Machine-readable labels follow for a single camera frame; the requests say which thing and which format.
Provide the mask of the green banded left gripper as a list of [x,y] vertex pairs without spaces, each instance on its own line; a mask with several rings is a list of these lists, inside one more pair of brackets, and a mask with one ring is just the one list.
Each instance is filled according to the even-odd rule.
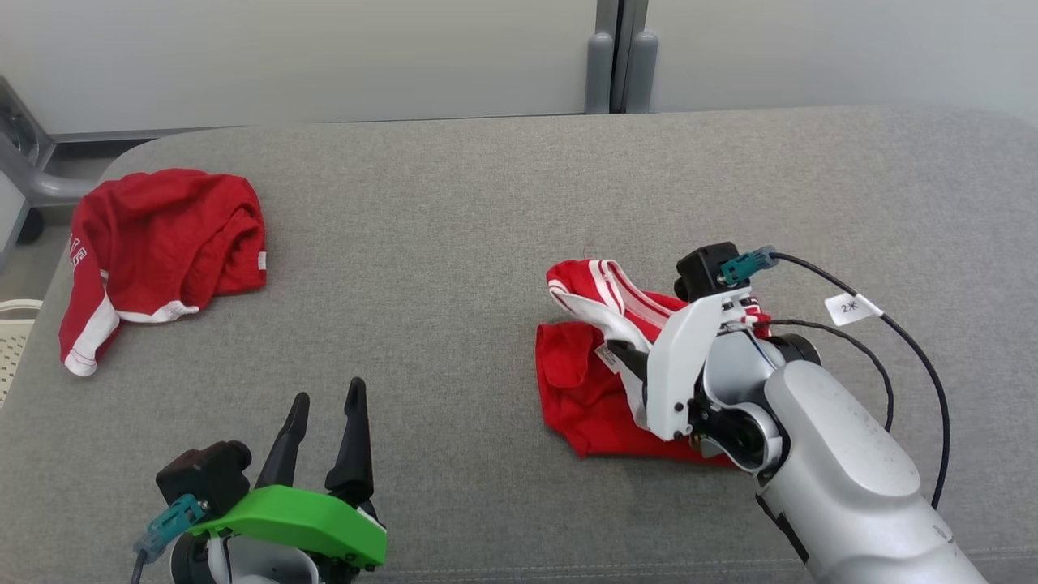
[[352,583],[382,568],[387,530],[371,503],[366,381],[350,381],[340,450],[325,477],[329,494],[293,486],[309,406],[307,393],[295,396],[255,490],[179,537],[169,561],[174,583]]

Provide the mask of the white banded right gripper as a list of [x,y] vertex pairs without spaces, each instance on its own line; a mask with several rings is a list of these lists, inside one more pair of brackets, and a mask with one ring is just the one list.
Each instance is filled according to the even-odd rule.
[[756,337],[750,300],[749,290],[701,297],[671,315],[649,352],[621,340],[607,347],[646,383],[650,432],[698,436],[705,457],[723,454],[744,472],[762,472],[783,455],[766,381],[787,363],[821,360],[804,337]]

